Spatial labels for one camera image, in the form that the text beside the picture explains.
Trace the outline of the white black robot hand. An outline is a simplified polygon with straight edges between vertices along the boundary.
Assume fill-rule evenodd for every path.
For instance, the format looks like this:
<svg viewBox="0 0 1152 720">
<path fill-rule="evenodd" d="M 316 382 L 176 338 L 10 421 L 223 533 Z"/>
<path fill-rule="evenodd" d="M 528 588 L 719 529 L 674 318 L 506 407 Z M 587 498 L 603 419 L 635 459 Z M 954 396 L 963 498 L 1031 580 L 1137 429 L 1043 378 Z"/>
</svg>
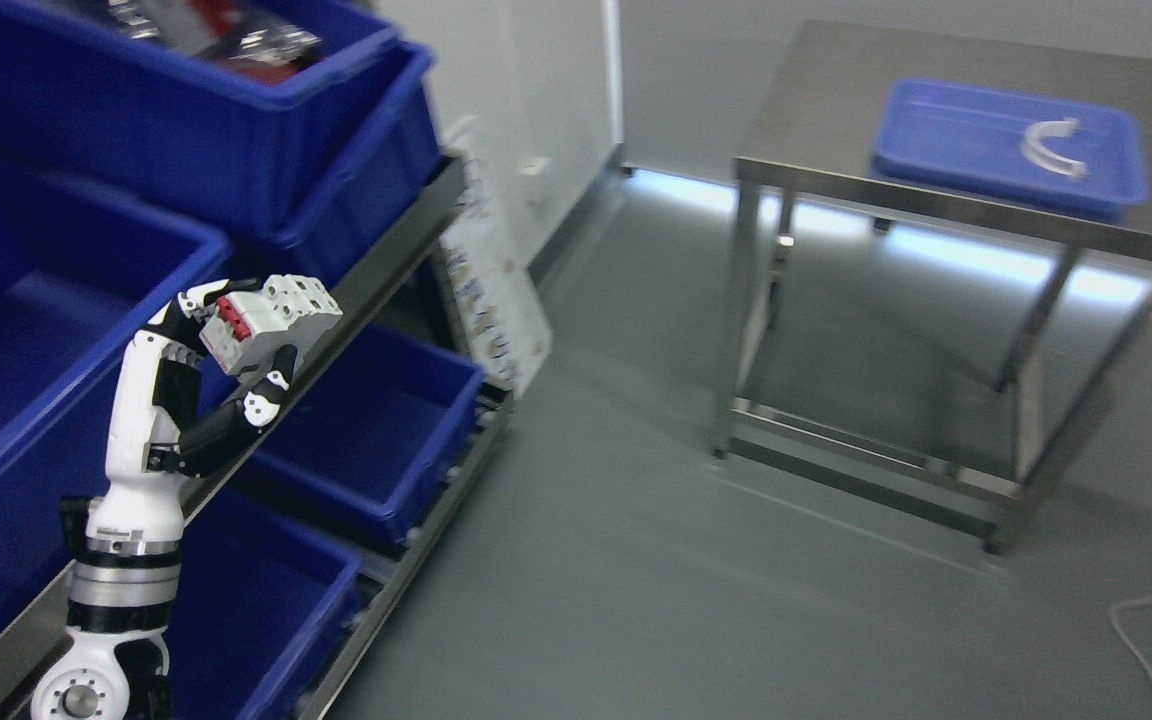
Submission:
<svg viewBox="0 0 1152 720">
<path fill-rule="evenodd" d="M 247 450 L 282 414 L 291 393 L 296 348 L 279 348 L 265 372 L 221 372 L 202 346 L 202 324 L 225 293 L 259 290 L 265 278 L 211 281 L 179 291 L 126 346 L 111 407 L 104 471 L 108 491 L 88 529 L 141 529 L 168 536 L 185 514 L 183 484 L 214 473 Z"/>
</svg>

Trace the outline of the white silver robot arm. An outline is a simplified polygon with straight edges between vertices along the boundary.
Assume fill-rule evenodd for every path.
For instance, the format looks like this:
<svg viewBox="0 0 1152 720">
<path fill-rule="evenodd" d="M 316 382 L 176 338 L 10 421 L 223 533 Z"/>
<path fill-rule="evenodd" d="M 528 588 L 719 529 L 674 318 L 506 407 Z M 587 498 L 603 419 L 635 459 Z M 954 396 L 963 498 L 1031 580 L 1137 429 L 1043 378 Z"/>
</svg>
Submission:
<svg viewBox="0 0 1152 720">
<path fill-rule="evenodd" d="M 97 526 L 97 497 L 59 502 L 61 533 L 74 559 L 67 623 L 70 647 L 38 680 L 32 719 L 174 719 L 177 715 L 165 632 L 177 598 L 182 515 L 168 536 Z"/>
</svg>

